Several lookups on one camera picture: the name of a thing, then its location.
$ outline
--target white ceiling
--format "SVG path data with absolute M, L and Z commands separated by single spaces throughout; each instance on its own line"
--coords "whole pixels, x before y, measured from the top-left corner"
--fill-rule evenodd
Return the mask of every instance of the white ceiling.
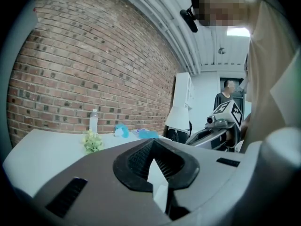
M 208 29 L 198 25 L 191 32 L 182 17 L 191 0 L 129 0 L 162 32 L 178 57 L 179 63 L 191 75 L 201 71 L 244 72 L 249 47 L 248 37 L 227 36 L 220 28 Z M 217 53 L 220 47 L 225 54 Z

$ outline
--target white wall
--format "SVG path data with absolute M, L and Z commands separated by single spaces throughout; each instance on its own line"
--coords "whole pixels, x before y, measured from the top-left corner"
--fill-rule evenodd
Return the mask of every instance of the white wall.
M 207 117 L 212 113 L 215 96 L 220 93 L 220 76 L 218 72 L 202 72 L 191 77 L 194 86 L 193 108 L 189 111 L 189 119 L 193 132 L 201 130 Z

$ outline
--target white lampshade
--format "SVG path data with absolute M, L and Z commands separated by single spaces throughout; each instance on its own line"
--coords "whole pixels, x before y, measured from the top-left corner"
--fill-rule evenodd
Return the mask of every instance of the white lampshade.
M 165 125 L 176 129 L 189 129 L 188 108 L 173 106 L 167 117 Z

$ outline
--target light fixture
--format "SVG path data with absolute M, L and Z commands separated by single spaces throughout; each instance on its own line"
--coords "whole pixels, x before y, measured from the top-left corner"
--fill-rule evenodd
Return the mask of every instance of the light fixture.
M 219 50 L 217 51 L 220 55 L 223 55 L 226 53 L 225 48 L 220 47 Z
M 175 128 L 173 141 L 179 141 L 177 129 L 187 130 L 187 128 L 189 128 L 188 108 L 173 106 L 167 117 L 165 125 Z
M 229 28 L 227 36 L 250 37 L 250 32 L 246 28 Z

